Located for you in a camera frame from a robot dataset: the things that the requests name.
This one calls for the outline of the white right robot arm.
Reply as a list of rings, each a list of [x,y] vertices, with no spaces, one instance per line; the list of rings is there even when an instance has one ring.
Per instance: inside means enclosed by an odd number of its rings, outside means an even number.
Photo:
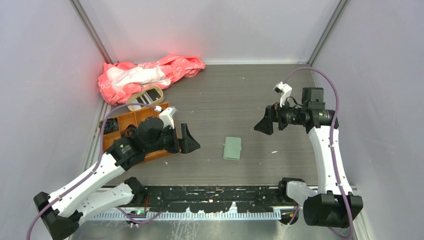
[[[339,125],[335,110],[326,109],[324,90],[305,87],[300,103],[291,106],[292,88],[279,83],[274,91],[280,94],[279,102],[265,108],[263,118],[254,130],[272,135],[274,124],[282,131],[289,125],[305,128],[312,144],[318,174],[317,190],[299,178],[283,178],[277,198],[283,205],[293,202],[303,209],[309,226],[349,228],[363,209],[361,196],[354,195],[345,175],[339,148]]]

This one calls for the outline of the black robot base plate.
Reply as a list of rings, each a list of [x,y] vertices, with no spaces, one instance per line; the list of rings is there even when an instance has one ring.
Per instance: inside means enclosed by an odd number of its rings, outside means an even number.
[[[238,213],[270,213],[279,207],[297,203],[283,196],[283,189],[273,185],[200,185],[146,186],[140,200],[123,207],[147,207],[153,212],[226,213],[232,205]]]

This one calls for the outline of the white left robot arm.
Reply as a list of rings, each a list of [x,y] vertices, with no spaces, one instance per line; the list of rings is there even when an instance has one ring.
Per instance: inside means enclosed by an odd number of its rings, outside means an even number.
[[[167,151],[188,154],[201,146],[192,137],[186,123],[181,124],[178,138],[174,121],[165,123],[161,117],[148,117],[137,127],[128,127],[124,136],[100,155],[95,165],[80,176],[52,192],[41,191],[33,201],[47,231],[54,240],[72,235],[91,216],[111,208],[146,202],[147,191],[136,177],[130,177],[110,191],[94,196],[100,187],[143,162],[146,155]]]

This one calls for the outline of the green leather card holder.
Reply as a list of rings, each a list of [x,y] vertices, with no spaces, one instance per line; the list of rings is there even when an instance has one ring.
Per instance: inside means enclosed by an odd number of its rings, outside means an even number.
[[[242,139],[239,137],[225,137],[223,144],[223,159],[239,161],[242,151]]]

